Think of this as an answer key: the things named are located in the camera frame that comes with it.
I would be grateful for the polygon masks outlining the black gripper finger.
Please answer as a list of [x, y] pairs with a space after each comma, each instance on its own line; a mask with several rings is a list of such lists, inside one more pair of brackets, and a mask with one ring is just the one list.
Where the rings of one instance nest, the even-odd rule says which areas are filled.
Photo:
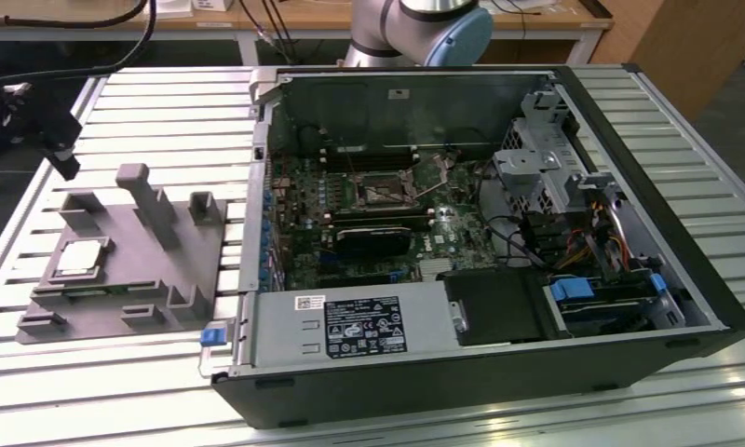
[[37, 117], [42, 154], [65, 181], [75, 178], [81, 164], [74, 157], [74, 144], [81, 133], [81, 123], [65, 110], [43, 109]]

